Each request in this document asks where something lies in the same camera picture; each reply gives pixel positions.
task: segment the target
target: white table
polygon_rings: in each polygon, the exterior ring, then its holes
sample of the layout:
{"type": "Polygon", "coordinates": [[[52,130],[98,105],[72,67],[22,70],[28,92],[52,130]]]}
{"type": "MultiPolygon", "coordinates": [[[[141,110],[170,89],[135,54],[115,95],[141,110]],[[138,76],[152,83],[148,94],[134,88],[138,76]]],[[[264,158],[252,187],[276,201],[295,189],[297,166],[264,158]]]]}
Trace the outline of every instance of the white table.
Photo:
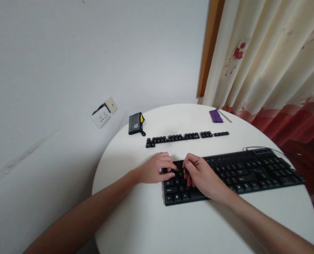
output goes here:
{"type": "MultiPolygon", "coordinates": [[[[233,123],[224,117],[224,123],[212,123],[209,110],[213,109],[196,104],[175,104],[146,112],[143,124],[145,137],[139,133],[128,135],[128,126],[123,127],[99,162],[92,194],[161,151],[169,152],[177,161],[184,159],[188,152],[203,157],[239,152],[247,146],[279,150],[257,128],[235,115],[224,112],[233,123]],[[230,135],[145,148],[149,137],[202,131],[228,131],[230,135]]],[[[241,196],[314,244],[314,209],[304,185],[241,196]]],[[[205,200],[166,207],[162,183],[136,186],[99,228],[95,237],[101,254],[263,253],[246,227],[221,204],[205,200]]]]}

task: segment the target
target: wooden door frame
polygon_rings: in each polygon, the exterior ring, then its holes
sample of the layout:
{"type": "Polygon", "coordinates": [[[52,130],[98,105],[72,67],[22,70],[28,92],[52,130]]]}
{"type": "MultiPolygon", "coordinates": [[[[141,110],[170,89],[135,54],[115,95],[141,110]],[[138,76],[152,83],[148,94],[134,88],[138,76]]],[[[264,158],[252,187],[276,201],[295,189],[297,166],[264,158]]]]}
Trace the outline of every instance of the wooden door frame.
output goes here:
{"type": "Polygon", "coordinates": [[[225,0],[210,0],[209,12],[206,21],[205,39],[202,61],[199,72],[197,97],[203,97],[209,76],[213,52],[215,50],[219,25],[221,23],[225,0]]]}

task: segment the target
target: black pouch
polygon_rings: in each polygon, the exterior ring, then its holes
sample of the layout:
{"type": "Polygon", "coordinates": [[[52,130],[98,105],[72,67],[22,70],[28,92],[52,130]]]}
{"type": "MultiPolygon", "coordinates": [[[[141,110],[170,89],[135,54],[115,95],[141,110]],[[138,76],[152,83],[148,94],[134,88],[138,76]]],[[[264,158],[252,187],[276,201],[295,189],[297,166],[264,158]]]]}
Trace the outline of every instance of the black pouch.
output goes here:
{"type": "Polygon", "coordinates": [[[145,136],[146,134],[143,131],[144,120],[145,119],[141,112],[129,116],[129,135],[140,132],[143,136],[145,136]]]}

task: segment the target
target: wall stain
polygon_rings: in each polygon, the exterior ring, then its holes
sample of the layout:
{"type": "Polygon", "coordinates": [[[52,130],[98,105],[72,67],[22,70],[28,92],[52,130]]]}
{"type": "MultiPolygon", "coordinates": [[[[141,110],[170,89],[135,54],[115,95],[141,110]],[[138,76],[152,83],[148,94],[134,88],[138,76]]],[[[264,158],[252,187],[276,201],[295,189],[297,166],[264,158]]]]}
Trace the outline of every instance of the wall stain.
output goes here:
{"type": "Polygon", "coordinates": [[[52,136],[58,132],[58,130],[54,131],[50,135],[46,136],[42,140],[35,143],[29,149],[27,149],[24,153],[20,156],[14,158],[13,160],[9,161],[4,168],[0,169],[0,179],[10,174],[23,160],[28,158],[31,154],[33,154],[40,146],[42,146],[48,139],[52,138],[52,136]]]}

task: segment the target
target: purple object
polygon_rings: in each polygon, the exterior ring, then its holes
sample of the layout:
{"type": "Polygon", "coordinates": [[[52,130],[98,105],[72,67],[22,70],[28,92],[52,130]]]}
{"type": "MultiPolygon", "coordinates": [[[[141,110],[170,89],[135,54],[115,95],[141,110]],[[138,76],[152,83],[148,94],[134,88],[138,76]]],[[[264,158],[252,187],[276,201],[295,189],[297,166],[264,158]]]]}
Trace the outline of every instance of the purple object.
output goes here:
{"type": "Polygon", "coordinates": [[[209,111],[211,118],[213,120],[214,123],[222,123],[223,119],[221,118],[220,114],[218,113],[218,110],[211,110],[209,111]]]}

